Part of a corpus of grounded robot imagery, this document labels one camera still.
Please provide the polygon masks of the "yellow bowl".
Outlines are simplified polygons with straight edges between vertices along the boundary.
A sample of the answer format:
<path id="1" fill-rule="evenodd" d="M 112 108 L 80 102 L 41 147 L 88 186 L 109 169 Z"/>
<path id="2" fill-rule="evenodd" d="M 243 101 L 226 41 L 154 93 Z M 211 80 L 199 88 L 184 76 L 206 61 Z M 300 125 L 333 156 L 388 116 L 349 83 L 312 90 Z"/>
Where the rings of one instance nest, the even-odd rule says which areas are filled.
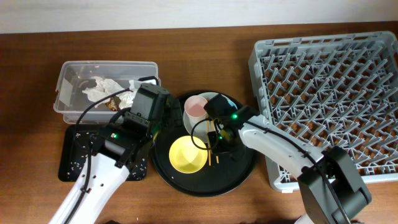
<path id="1" fill-rule="evenodd" d="M 183 173 L 192 174 L 202 169 L 208 160 L 208 151 L 194 145 L 191 136 L 182 136 L 175 140 L 169 150 L 172 167 Z"/>

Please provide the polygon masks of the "white tissue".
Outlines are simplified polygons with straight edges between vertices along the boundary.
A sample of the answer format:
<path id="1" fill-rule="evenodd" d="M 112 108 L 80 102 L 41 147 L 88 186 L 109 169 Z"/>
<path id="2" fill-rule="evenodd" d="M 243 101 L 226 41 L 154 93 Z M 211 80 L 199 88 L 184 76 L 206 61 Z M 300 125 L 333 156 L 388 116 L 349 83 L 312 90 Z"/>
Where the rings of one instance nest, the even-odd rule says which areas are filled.
<path id="1" fill-rule="evenodd" d="M 96 102 L 108 95 L 124 90 L 124 88 L 116 81 L 108 78 L 94 77 L 96 86 L 93 88 L 86 88 L 82 93 L 86 94 L 89 101 Z M 118 108 L 124 109 L 132 106 L 137 89 L 126 91 L 116 95 L 119 98 Z"/>

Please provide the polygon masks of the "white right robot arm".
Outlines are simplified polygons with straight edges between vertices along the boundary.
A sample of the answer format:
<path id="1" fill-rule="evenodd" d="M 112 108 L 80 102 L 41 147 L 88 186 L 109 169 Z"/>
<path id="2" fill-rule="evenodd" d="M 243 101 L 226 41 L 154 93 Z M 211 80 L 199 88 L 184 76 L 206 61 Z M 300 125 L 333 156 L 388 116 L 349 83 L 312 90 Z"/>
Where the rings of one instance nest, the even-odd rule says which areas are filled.
<path id="1" fill-rule="evenodd" d="M 216 144 L 224 151 L 244 145 L 278 163 L 297 180 L 305 207 L 297 223 L 351 223 L 371 203 L 369 189 L 341 147 L 325 151 L 305 143 L 249 106 L 236 109 L 221 94 L 204 109 L 222 126 Z"/>

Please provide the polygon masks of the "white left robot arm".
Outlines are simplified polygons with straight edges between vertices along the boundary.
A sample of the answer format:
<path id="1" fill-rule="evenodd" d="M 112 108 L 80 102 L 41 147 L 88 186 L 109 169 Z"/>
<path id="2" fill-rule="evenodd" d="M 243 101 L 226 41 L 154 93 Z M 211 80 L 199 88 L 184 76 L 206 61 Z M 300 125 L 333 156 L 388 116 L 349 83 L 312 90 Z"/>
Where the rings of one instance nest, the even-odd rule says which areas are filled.
<path id="1" fill-rule="evenodd" d="M 140 84 L 132 106 L 90 136 L 86 162 L 51 223 L 94 223 L 113 193 L 147 160 L 178 111 L 167 89 Z"/>

